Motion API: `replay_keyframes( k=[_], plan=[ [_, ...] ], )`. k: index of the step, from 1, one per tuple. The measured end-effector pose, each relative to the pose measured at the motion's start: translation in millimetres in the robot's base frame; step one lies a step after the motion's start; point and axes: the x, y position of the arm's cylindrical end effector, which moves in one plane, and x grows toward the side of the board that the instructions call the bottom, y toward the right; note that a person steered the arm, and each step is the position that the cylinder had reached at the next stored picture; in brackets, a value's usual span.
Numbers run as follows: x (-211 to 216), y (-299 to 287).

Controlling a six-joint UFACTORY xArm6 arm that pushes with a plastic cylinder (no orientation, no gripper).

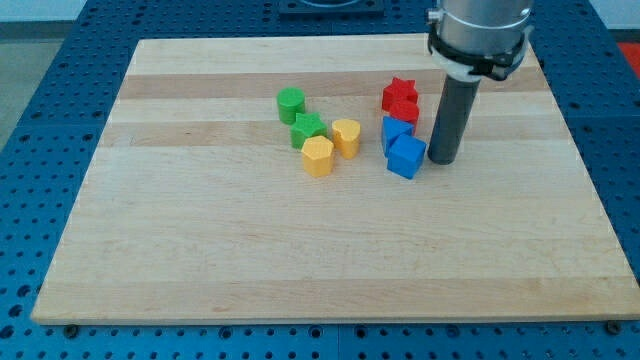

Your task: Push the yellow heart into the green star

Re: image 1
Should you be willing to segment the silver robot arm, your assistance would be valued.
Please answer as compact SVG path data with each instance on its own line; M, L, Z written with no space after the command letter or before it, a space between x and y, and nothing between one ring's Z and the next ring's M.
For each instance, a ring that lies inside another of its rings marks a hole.
M427 49L457 81L504 81L524 60L532 7L532 0L438 0L426 11Z

